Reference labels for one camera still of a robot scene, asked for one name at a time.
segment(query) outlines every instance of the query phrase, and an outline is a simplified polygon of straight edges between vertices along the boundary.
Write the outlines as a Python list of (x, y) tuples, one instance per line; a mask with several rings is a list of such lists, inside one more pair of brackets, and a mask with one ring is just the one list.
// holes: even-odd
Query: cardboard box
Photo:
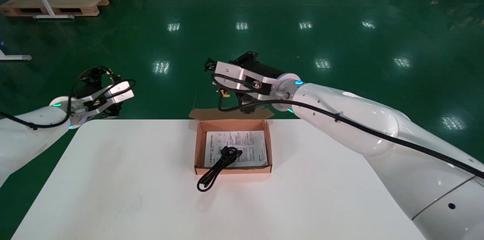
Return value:
[(272, 148), (269, 126), (264, 120), (274, 114), (265, 108), (257, 108), (252, 114), (243, 114), (240, 111), (221, 112), (218, 109), (194, 109), (190, 117), (199, 120), (197, 126), (197, 141), (195, 143), (195, 173), (203, 175), (210, 168), (205, 168), (205, 143), (207, 132), (229, 132), (263, 130), (266, 140), (267, 165), (254, 167), (225, 168), (220, 172), (223, 174), (234, 173), (271, 173), (272, 172)]

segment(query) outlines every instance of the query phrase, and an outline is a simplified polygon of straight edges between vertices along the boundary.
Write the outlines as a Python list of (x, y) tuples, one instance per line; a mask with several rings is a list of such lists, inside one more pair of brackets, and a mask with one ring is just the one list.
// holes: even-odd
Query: black power cord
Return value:
[(97, 65), (97, 66), (93, 66), (93, 67), (87, 68), (85, 71), (83, 71), (78, 76), (78, 78), (76, 78), (76, 81), (74, 81), (74, 84), (71, 87), (71, 92), (69, 93), (69, 97), (68, 97), (68, 100), (67, 100), (66, 116), (65, 116), (64, 119), (62, 119), (58, 123), (54, 123), (54, 124), (50, 124), (50, 125), (38, 125), (38, 124), (31, 123), (31, 122), (23, 121), (22, 119), (16, 118), (15, 116), (10, 115), (10, 114), (7, 114), (7, 113), (2, 112), (2, 111), (0, 111), (0, 116), (3, 116), (5, 118), (7, 118), (7, 119), (10, 119), (12, 121), (15, 121), (15, 122), (17, 122), (19, 124), (28, 126), (28, 127), (32, 128), (33, 130), (54, 128), (54, 127), (58, 127), (58, 126), (60, 126), (60, 125), (62, 125), (64, 123), (66, 123), (66, 121), (71, 116), (71, 99), (72, 99), (72, 97), (74, 95), (74, 90), (76, 88), (76, 85), (82, 80), (83, 77), (85, 77), (86, 73), (89, 73), (89, 71), (91, 71), (92, 69), (95, 69), (95, 68), (102, 69), (102, 70), (106, 71), (106, 73), (108, 75), (110, 75), (113, 80), (118, 80), (118, 81), (114, 82), (113, 85), (111, 85), (111, 87), (113, 87), (114, 85), (117, 85), (117, 84), (119, 84), (119, 83), (121, 83), (123, 81), (132, 81), (133, 82), (133, 85), (130, 85), (130, 87), (128, 87), (126, 90), (122, 90), (121, 92), (117, 92), (117, 93), (115, 93), (115, 94), (107, 97), (106, 99), (109, 99), (109, 98), (115, 97), (117, 95), (126, 93), (129, 90), (131, 90), (135, 86), (135, 84), (136, 84), (136, 82), (134, 80), (132, 80), (132, 79), (129, 79), (129, 80), (119, 80), (119, 77), (116, 76), (116, 75), (114, 75), (114, 73), (113, 73), (113, 71), (111, 71), (111, 69), (109, 69), (109, 68), (107, 68), (105, 66)]
[[(229, 79), (230, 77), (224, 76), (224, 75), (221, 75), (221, 74), (212, 74), (212, 81), (219, 88), (222, 88), (224, 90), (232, 90), (231, 88), (228, 88), (228, 87), (222, 85), (220, 82), (218, 82), (215, 79), (216, 77), (220, 77), (220, 78), (224, 78), (224, 79)], [(240, 82), (240, 83), (243, 84), (246, 87), (252, 87), (253, 88), (253, 85), (246, 85), (245, 81)], [(357, 128), (359, 130), (362, 130), (363, 132), (366, 132), (370, 135), (376, 136), (376, 137), (381, 138), (381, 139), (385, 139), (389, 142), (394, 142), (395, 144), (398, 144), (398, 145), (402, 145), (402, 146), (405, 146), (405, 147), (409, 147), (411, 149), (415, 149), (416, 151), (425, 153), (427, 155), (430, 155), (432, 157), (435, 157), (437, 159), (445, 161), (449, 164), (452, 164), (452, 165), (454, 165), (454, 166), (456, 166), (456, 167), (458, 167), (458, 168), (460, 168), (460, 169), (462, 169), (462, 170), (464, 170), (468, 173), (474, 174), (475, 176), (478, 176), (480, 178), (484, 178), (484, 172), (483, 171), (480, 171), (479, 169), (476, 169), (472, 166), (469, 166), (468, 164), (465, 164), (465, 163), (458, 161), (454, 158), (451, 158), (451, 157), (446, 156), (442, 153), (436, 152), (432, 149), (428, 149), (427, 147), (423, 147), (421, 145), (417, 145), (417, 144), (414, 144), (412, 142), (408, 142), (408, 141), (401, 140), (401, 139), (398, 139), (398, 138), (395, 138), (395, 137), (391, 137), (391, 136), (386, 135), (384, 133), (381, 133), (377, 130), (373, 130), (373, 129), (368, 128), (364, 125), (361, 125), (360, 123), (352, 121), (351, 119), (345, 118), (345, 117), (341, 116), (339, 113), (332, 113), (332, 112), (329, 112), (329, 111), (325, 111), (324, 109), (320, 109), (318, 107), (314, 107), (314, 106), (311, 106), (311, 105), (306, 104), (306, 103), (296, 102), (296, 101), (291, 101), (291, 100), (284, 100), (284, 99), (274, 99), (274, 100), (259, 101), (259, 102), (255, 102), (255, 103), (239, 105), (239, 106), (236, 106), (236, 107), (223, 109), (222, 108), (222, 102), (223, 102), (223, 95), (220, 94), (220, 97), (218, 99), (218, 109), (222, 112), (230, 112), (230, 111), (240, 110), (240, 109), (244, 109), (244, 108), (248, 108), (248, 107), (256, 107), (256, 106), (267, 105), (267, 104), (289, 104), (289, 105), (296, 105), (296, 106), (299, 106), (299, 107), (310, 109), (310, 110), (313, 110), (315, 112), (319, 112), (321, 114), (324, 114), (326, 116), (334, 118), (334, 122), (341, 121), (345, 124), (351, 125), (351, 126)]]
[(222, 153), (220, 159), (197, 183), (197, 189), (199, 189), (200, 192), (207, 192), (210, 190), (220, 172), (242, 155), (242, 150), (237, 150), (235, 147), (224, 147), (220, 152)]

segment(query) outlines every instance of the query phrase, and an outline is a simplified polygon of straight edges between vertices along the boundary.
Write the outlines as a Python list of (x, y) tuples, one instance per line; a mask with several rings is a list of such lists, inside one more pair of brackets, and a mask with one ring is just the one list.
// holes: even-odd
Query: white robotic arm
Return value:
[[(112, 85), (102, 87), (101, 75), (111, 75)], [(119, 114), (124, 100), (134, 97), (129, 84), (133, 80), (121, 80), (104, 67), (93, 67), (80, 75), (84, 87), (71, 92), (69, 97), (54, 99), (41, 109), (0, 119), (0, 186), (19, 168), (44, 152), (69, 129), (101, 114), (101, 118), (113, 118)]]
[(295, 74), (256, 62), (256, 57), (248, 52), (230, 63), (209, 59), (206, 70), (215, 71), (213, 83), (239, 99), (239, 107), (222, 109), (219, 102), (219, 109), (249, 113), (256, 105), (272, 104), (292, 111), (363, 155), (425, 238), (484, 239), (484, 164), (400, 111), (350, 92), (306, 84)]

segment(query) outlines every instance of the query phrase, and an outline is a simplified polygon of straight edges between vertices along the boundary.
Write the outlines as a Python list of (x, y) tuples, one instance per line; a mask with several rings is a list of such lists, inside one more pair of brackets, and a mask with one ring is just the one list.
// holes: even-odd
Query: paper sheet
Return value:
[(242, 155), (228, 167), (267, 165), (266, 141), (264, 131), (249, 132), (207, 132), (205, 145), (205, 167), (212, 167), (221, 157), (223, 147), (235, 147)]

